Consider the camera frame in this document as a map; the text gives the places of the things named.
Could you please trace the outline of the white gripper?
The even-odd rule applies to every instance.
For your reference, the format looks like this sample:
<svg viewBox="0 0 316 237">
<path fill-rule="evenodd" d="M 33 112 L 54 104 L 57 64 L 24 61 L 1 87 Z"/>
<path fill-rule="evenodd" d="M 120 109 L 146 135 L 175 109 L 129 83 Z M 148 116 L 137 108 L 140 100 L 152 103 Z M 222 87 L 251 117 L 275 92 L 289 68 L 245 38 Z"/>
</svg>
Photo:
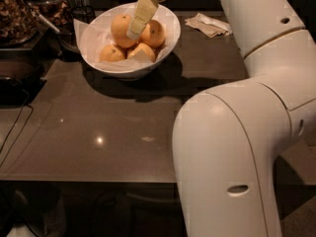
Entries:
<svg viewBox="0 0 316 237">
<path fill-rule="evenodd" d="M 131 40 L 137 40 L 140 37 L 146 25 L 155 15 L 158 9 L 158 1 L 164 2 L 166 0 L 138 0 L 136 2 L 126 33 Z"/>
</svg>

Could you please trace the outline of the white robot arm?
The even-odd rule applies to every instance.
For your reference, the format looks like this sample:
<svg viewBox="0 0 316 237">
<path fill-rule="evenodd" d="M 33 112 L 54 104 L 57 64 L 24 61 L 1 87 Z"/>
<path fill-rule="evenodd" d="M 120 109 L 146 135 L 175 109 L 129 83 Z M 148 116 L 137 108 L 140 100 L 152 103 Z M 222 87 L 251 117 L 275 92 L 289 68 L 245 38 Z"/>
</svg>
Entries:
<svg viewBox="0 0 316 237">
<path fill-rule="evenodd" d="M 248 77 L 179 110 L 173 160 L 188 237 L 281 237 L 274 161 L 316 126 L 316 44 L 287 0 L 220 0 Z"/>
</svg>

